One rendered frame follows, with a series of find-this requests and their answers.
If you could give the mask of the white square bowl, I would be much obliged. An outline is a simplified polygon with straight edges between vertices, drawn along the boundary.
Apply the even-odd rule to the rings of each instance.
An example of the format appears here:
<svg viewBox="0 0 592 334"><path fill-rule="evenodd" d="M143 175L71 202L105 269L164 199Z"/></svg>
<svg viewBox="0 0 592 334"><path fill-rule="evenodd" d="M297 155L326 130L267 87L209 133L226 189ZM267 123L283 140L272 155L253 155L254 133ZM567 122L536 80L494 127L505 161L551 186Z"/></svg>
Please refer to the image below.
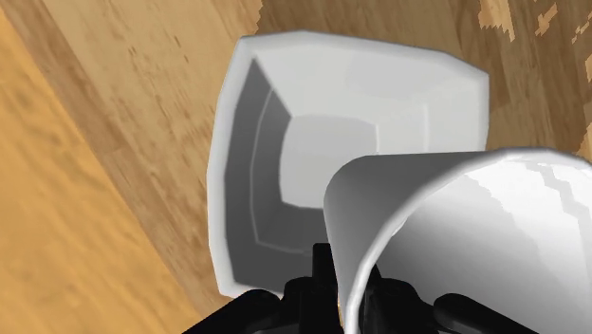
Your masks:
<svg viewBox="0 0 592 334"><path fill-rule="evenodd" d="M481 151L490 78L453 55L293 30L240 38L220 90L207 168L219 292L281 292L327 239L326 186L368 155Z"/></svg>

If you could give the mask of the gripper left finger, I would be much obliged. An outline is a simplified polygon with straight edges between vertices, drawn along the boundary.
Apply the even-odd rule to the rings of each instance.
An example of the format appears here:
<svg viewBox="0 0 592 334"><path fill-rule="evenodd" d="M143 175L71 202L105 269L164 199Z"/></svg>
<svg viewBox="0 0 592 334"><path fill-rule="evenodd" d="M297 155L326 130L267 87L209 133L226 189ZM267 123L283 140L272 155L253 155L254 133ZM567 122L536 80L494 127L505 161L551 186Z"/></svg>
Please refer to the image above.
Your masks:
<svg viewBox="0 0 592 334"><path fill-rule="evenodd" d="M182 334L342 334L330 245L313 246L312 274L288 281L282 297L251 289Z"/></svg>

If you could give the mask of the white cup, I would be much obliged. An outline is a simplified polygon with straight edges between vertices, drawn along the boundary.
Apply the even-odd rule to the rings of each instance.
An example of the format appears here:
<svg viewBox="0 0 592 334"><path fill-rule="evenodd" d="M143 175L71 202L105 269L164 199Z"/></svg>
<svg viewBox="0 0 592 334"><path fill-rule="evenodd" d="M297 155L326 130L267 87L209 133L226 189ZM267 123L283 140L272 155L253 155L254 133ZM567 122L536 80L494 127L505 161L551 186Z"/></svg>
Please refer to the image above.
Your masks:
<svg viewBox="0 0 592 334"><path fill-rule="evenodd" d="M538 334L592 334L592 163L547 148L366 156L324 195L345 334L372 268Z"/></svg>

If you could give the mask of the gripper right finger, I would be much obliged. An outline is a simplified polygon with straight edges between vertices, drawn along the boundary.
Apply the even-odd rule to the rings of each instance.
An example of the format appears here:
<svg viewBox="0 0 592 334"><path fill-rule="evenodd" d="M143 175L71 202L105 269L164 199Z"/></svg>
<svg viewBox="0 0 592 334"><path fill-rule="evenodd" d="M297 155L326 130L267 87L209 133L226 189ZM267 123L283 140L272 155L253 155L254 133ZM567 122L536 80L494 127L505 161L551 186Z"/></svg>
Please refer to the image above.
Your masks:
<svg viewBox="0 0 592 334"><path fill-rule="evenodd" d="M371 269L359 311L361 334L539 334L473 299L446 293L430 305L407 282Z"/></svg>

